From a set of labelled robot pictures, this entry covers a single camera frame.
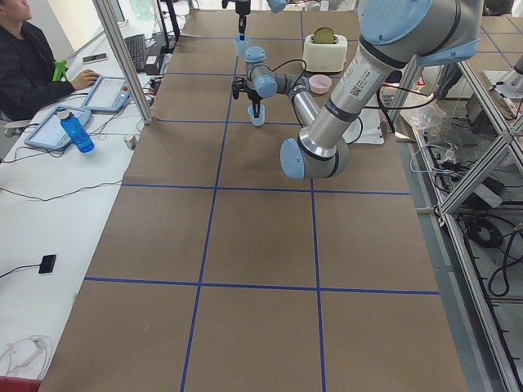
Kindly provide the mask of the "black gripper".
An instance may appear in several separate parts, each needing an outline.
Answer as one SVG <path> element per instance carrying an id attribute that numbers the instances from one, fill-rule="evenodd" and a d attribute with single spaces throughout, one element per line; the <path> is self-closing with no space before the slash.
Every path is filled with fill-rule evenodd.
<path id="1" fill-rule="evenodd" d="M 261 101 L 262 98 L 258 95 L 255 90 L 250 90 L 248 92 L 248 98 L 252 101 L 251 106 L 251 117 L 259 119 L 261 116 Z"/>
<path id="2" fill-rule="evenodd" d="M 250 14 L 250 0 L 236 0 L 235 12 L 239 15 L 239 39 L 244 40 L 247 26 L 247 15 Z"/>

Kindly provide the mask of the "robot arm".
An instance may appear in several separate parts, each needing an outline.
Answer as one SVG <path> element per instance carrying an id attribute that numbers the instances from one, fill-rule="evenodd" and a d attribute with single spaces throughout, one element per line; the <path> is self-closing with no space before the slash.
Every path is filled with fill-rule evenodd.
<path id="1" fill-rule="evenodd" d="M 268 0 L 269 8 L 274 12 L 282 11 L 291 1 L 286 0 Z M 239 16 L 239 39 L 244 41 L 246 38 L 245 32 L 247 27 L 247 16 L 251 12 L 250 0 L 236 0 L 235 12 Z"/>
<path id="2" fill-rule="evenodd" d="M 343 134 L 394 70 L 413 57 L 421 66 L 447 65 L 473 57 L 479 47 L 481 1 L 367 1 L 360 17 L 355 57 L 323 107 L 296 75 L 270 70 L 261 47 L 244 53 L 246 78 L 235 92 L 246 91 L 258 116 L 260 100 L 285 94 L 304 127 L 283 142 L 280 165 L 294 180 L 329 178 L 348 162 Z"/>

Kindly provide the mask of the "person's hand on table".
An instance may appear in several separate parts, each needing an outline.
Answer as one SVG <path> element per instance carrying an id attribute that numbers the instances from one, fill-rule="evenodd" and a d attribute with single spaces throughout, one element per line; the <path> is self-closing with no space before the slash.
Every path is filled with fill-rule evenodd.
<path id="1" fill-rule="evenodd" d="M 100 75 L 94 70 L 87 69 L 80 72 L 72 81 L 71 84 L 75 91 L 79 91 L 93 85 Z"/>

